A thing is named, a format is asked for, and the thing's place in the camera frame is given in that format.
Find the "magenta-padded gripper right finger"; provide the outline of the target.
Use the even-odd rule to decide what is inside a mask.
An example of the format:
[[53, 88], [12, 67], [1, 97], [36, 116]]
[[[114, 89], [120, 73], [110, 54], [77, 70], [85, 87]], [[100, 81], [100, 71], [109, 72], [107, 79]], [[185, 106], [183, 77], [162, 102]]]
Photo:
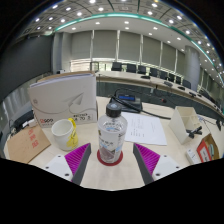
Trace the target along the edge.
[[133, 144], [133, 154], [145, 185], [181, 169], [181, 166], [170, 156], [159, 155], [137, 143]]

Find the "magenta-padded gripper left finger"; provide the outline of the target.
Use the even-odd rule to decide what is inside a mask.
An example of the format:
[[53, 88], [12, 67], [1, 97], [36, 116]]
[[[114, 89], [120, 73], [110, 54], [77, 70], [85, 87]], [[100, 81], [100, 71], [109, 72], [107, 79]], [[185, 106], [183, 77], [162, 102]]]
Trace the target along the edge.
[[44, 170], [80, 185], [90, 154], [91, 144], [87, 143], [66, 155], [56, 155], [44, 166]]

